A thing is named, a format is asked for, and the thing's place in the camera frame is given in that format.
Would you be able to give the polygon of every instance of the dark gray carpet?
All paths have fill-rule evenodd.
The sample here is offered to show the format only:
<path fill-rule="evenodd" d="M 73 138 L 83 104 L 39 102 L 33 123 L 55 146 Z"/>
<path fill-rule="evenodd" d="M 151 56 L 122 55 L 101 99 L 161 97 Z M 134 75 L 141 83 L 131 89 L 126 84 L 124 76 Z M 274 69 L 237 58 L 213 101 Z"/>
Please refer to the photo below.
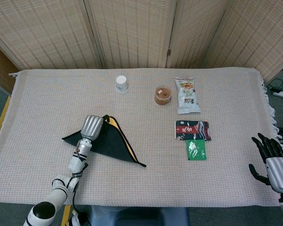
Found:
<path fill-rule="evenodd" d="M 283 71 L 277 78 L 283 79 Z M 269 103 L 276 110 L 277 126 L 283 127 L 283 98 L 268 92 Z M 7 95 L 0 90 L 0 114 Z M 0 203 L 0 226 L 23 225 L 32 205 Z M 60 226 L 62 208 L 53 226 Z M 283 216 L 279 207 L 234 207 L 234 208 L 190 208 L 192 226 L 283 226 Z"/>

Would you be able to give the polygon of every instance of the white snack bag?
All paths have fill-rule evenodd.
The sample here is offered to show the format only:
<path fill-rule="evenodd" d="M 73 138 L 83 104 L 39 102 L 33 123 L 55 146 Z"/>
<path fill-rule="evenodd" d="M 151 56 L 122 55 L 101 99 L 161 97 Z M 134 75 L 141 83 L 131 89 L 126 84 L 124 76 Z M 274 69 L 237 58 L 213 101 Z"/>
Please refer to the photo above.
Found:
<path fill-rule="evenodd" d="M 194 78 L 175 78 L 178 91 L 178 114 L 201 112 L 194 88 Z"/>

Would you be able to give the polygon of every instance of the green packet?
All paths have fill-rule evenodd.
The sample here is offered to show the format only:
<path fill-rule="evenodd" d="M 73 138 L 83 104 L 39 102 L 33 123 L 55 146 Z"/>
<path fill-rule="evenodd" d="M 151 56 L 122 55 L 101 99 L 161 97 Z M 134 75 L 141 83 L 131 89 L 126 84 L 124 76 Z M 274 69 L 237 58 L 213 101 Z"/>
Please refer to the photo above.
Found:
<path fill-rule="evenodd" d="M 206 160 L 206 147 L 204 140 L 187 140 L 188 160 Z"/>

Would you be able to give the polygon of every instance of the robotic arm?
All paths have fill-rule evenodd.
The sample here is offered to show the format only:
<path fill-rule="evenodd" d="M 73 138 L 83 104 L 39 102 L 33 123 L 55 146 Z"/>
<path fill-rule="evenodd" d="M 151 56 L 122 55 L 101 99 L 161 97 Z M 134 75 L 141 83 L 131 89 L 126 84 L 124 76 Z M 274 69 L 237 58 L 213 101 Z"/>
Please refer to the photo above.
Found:
<path fill-rule="evenodd" d="M 250 172 L 255 179 L 271 186 L 275 192 L 281 194 L 279 203 L 283 212 L 283 150 L 274 139 L 268 139 L 260 133 L 258 135 L 262 142 L 254 137 L 252 137 L 252 140 L 259 149 L 268 177 L 259 175 L 252 164 L 249 165 Z"/>
<path fill-rule="evenodd" d="M 103 124 L 103 118 L 94 115 L 88 115 L 81 130 L 83 137 L 75 148 L 68 169 L 72 176 L 58 175 L 52 181 L 52 191 L 46 197 L 45 201 L 32 207 L 23 226 L 50 226 L 56 216 L 57 211 L 66 201 L 69 192 L 76 191 L 83 170 L 88 166 L 86 163 L 88 153 Z M 79 226 L 78 220 L 71 223 L 73 226 Z"/>

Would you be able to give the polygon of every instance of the white cup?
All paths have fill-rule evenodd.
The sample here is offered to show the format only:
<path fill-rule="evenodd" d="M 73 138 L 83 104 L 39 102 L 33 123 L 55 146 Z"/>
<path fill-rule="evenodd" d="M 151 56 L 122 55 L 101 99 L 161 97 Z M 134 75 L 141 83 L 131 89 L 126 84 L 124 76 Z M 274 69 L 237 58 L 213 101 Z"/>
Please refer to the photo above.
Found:
<path fill-rule="evenodd" d="M 129 84 L 127 78 L 123 75 L 117 77 L 117 91 L 119 93 L 126 93 L 129 91 Z"/>

